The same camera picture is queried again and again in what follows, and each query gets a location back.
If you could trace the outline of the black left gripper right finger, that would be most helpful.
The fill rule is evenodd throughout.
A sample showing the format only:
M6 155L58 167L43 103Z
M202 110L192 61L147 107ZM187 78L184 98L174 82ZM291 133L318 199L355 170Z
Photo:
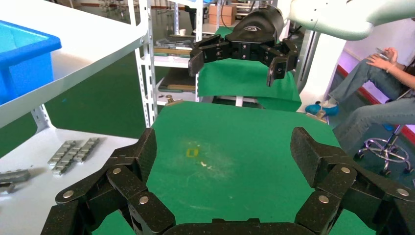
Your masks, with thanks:
M409 188L362 168L341 148L315 141L302 127L293 129L290 150L314 189L296 224L326 235L347 210L378 235L414 234L415 194Z

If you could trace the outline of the bystander left hand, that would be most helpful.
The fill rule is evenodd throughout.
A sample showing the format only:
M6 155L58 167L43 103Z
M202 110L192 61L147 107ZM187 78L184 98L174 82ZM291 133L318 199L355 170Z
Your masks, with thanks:
M394 67L394 64L388 60L381 58L379 54L372 54L367 57L367 64L380 68L382 70L389 70Z

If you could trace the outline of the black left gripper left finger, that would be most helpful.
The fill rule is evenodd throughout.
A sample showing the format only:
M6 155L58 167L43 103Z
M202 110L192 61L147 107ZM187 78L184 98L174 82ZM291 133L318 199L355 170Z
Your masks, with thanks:
M120 212L138 235L161 235L176 224L174 214L146 185L157 155L154 129L116 149L95 173L61 190L41 233L90 235L113 212Z

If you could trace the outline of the bystander right hand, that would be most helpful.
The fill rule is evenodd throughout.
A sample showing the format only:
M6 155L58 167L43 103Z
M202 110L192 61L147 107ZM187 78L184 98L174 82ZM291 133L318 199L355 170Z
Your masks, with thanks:
M385 52L385 55L387 56L388 60L391 63L393 63L393 64L397 63L398 52L394 47L385 48L384 52Z

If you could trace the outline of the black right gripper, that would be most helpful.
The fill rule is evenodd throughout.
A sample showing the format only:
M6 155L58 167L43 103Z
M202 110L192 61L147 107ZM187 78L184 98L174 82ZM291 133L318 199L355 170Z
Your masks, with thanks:
M284 27L279 9L267 5L248 14L225 38L213 35L192 45L188 72L195 76L206 63L228 58L259 61L268 67L266 85L296 68L297 46L289 39L276 44Z

